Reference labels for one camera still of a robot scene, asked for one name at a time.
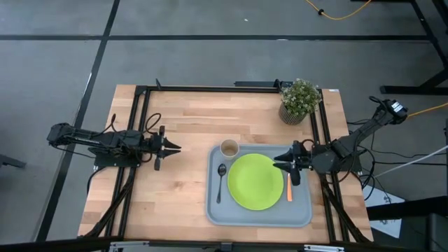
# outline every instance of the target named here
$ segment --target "spoon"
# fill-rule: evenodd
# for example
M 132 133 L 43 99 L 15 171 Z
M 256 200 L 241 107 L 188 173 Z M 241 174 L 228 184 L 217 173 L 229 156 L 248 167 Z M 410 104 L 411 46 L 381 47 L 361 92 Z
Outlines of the spoon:
M 216 203 L 221 203 L 221 182 L 223 182 L 223 176 L 227 172 L 227 167 L 225 164 L 220 164 L 218 167 L 218 174 L 220 176 L 219 179 L 219 191 L 218 191 L 218 197 L 216 198 Z

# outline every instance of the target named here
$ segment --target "potted plant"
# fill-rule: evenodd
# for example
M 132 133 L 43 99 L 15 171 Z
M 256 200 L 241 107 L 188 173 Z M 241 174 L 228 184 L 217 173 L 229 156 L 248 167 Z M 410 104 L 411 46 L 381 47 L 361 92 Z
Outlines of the potted plant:
M 281 89 L 280 119 L 287 125 L 296 125 L 316 110 L 321 94 L 307 80 L 297 79 L 291 86 Z

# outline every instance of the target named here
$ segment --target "white cable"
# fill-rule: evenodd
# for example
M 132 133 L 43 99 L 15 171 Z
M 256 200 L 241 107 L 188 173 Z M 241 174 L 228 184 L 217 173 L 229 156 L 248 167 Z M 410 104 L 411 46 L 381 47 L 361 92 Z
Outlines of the white cable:
M 408 162 L 408 163 L 406 163 L 406 164 L 399 165 L 399 166 L 397 166 L 397 167 L 395 167 L 395 168 L 392 168 L 392 169 L 390 169 L 390 170 L 388 170 L 388 171 L 385 171 L 385 172 L 383 172 L 383 173 L 380 173 L 380 174 L 378 174 L 378 175 L 375 175 L 375 177 L 378 178 L 378 177 L 383 176 L 383 175 L 385 175 L 385 174 L 387 174 L 387 173 L 389 173 L 389 172 L 395 171 L 395 170 L 397 170 L 397 169 L 399 169 L 399 168 L 405 167 L 405 166 L 407 166 L 407 165 L 412 165 L 412 164 L 414 164 L 415 162 L 418 162 L 418 161 L 425 160 L 426 158 L 432 157 L 432 156 L 434 156 L 435 154 L 437 154 L 437 153 L 439 153 L 439 152 L 441 152 L 441 151 L 443 151 L 443 150 L 446 150 L 446 149 L 448 149 L 448 145 L 445 146 L 445 147 L 443 147 L 443 148 L 441 148 L 440 150 L 437 150 L 437 151 L 435 151 L 435 152 L 429 154 L 429 155 L 426 155 L 426 156 L 424 156 L 424 157 L 421 157 L 421 158 L 419 158 L 418 160 L 414 160 L 414 161 Z

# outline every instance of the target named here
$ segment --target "yellow cable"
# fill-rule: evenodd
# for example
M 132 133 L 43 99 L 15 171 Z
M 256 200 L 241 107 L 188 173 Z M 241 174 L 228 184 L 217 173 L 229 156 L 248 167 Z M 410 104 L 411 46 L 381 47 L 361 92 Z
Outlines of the yellow cable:
M 313 8 L 319 12 L 319 8 L 317 8 L 310 0 L 305 0 L 308 2 L 309 5 L 313 6 Z M 358 10 L 355 10 L 353 13 L 348 14 L 344 17 L 330 17 L 329 15 L 325 14 L 325 12 L 322 12 L 322 15 L 324 15 L 327 18 L 330 18 L 331 20 L 344 20 L 346 18 L 350 18 L 352 15 L 357 14 L 360 10 L 364 9 L 364 7 L 366 7 L 372 0 L 369 0 L 367 2 L 364 3 L 364 5 L 362 5 Z
M 444 106 L 448 106 L 448 102 L 447 102 L 446 104 L 442 104 L 442 105 L 439 105 L 439 106 L 435 106 L 435 107 L 432 107 L 432 108 L 428 108 L 428 109 L 425 109 L 425 110 L 422 110 L 422 111 L 419 111 L 419 112 L 416 112 L 416 113 L 412 113 L 412 114 L 408 115 L 407 117 L 410 118 L 410 117 L 412 117 L 412 116 L 416 116 L 416 115 L 419 115 L 419 114 L 421 114 L 421 113 L 425 113 L 425 112 L 428 112 L 428 111 L 432 111 L 432 110 L 434 110 L 434 109 L 440 109 L 440 108 L 442 108 L 442 107 L 444 107 Z

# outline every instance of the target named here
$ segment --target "gray floor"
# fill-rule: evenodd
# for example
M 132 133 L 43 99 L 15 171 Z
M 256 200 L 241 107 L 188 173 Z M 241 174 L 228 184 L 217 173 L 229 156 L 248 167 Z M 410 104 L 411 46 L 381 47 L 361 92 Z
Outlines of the gray floor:
M 360 5 L 348 0 L 314 2 L 334 16 Z M 445 46 L 445 27 L 434 7 L 427 1 L 419 4 Z M 102 34 L 111 6 L 111 0 L 0 0 L 0 34 Z M 372 3 L 351 19 L 331 21 L 319 17 L 303 0 L 122 0 L 112 28 L 112 34 L 423 33 L 407 4 Z M 28 163 L 25 169 L 0 169 L 0 244 L 33 239 L 61 155 L 47 145 L 46 135 L 51 125 L 73 121 L 98 45 L 97 41 L 0 42 L 0 153 Z M 368 101 L 369 95 L 398 99 L 413 112 L 447 98 L 385 96 L 378 87 L 418 85 L 441 69 L 432 45 L 422 42 L 110 41 L 83 127 L 104 127 L 117 84 L 153 85 L 155 78 L 163 85 L 304 78 L 321 88 L 340 89 L 347 120 L 372 115 L 375 104 Z M 444 108 L 384 128 L 374 147 L 404 154 L 434 151 L 445 145 L 447 117 Z M 390 155 L 377 159 L 403 161 Z M 377 173 L 390 168 L 378 165 Z M 49 239 L 76 236 L 91 172 L 91 160 L 73 157 Z M 390 193 L 415 200 L 444 195 L 444 178 L 444 167 L 413 166 L 392 172 L 381 182 Z

